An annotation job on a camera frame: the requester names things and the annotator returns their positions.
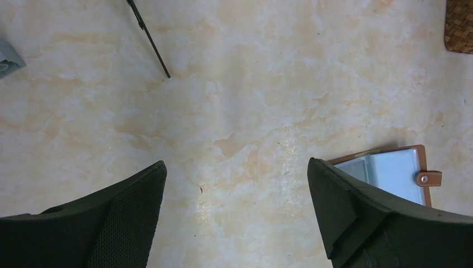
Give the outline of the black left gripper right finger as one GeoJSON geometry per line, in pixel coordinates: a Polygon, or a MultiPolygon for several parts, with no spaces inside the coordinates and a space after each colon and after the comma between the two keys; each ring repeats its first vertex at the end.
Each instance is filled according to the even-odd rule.
{"type": "Polygon", "coordinates": [[[472,217],[426,207],[311,158],[308,185],[333,267],[471,267],[472,217]]]}

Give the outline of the brown leather card holder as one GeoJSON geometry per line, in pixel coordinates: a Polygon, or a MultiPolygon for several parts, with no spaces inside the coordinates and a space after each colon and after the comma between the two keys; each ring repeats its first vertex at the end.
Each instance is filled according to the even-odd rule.
{"type": "Polygon", "coordinates": [[[442,184],[442,173],[427,168],[424,145],[373,149],[329,163],[360,181],[426,207],[432,206],[429,189],[442,184]]]}

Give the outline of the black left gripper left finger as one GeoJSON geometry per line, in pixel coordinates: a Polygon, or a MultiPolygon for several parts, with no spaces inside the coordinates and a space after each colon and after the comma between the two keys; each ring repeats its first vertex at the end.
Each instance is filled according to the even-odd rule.
{"type": "Polygon", "coordinates": [[[146,267],[166,177],[158,161],[42,213],[1,218],[1,266],[146,267]]]}

